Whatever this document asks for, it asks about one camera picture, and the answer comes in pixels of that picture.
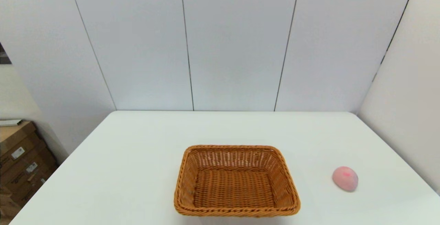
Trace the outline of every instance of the stacked cardboard boxes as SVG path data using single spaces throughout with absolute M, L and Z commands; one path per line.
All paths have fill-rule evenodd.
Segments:
M 56 170 L 30 121 L 0 127 L 0 213 L 12 219 Z

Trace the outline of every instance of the pink ball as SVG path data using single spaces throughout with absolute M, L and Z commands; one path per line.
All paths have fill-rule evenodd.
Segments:
M 355 171 L 349 167 L 338 167 L 333 172 L 333 181 L 341 189 L 347 192 L 356 190 L 358 184 L 358 177 Z

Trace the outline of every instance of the label on box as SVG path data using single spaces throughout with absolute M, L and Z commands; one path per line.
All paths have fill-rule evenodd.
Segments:
M 30 166 L 26 169 L 26 172 L 28 172 L 28 173 L 32 173 L 33 170 L 36 169 L 36 167 L 38 167 L 38 165 L 37 165 L 36 162 L 34 162 L 33 164 L 30 164 Z
M 11 154 L 11 156 L 15 160 L 15 159 L 19 158 L 24 152 L 25 152 L 25 150 L 23 149 L 23 147 L 20 147 L 17 150 L 15 150 L 14 153 Z

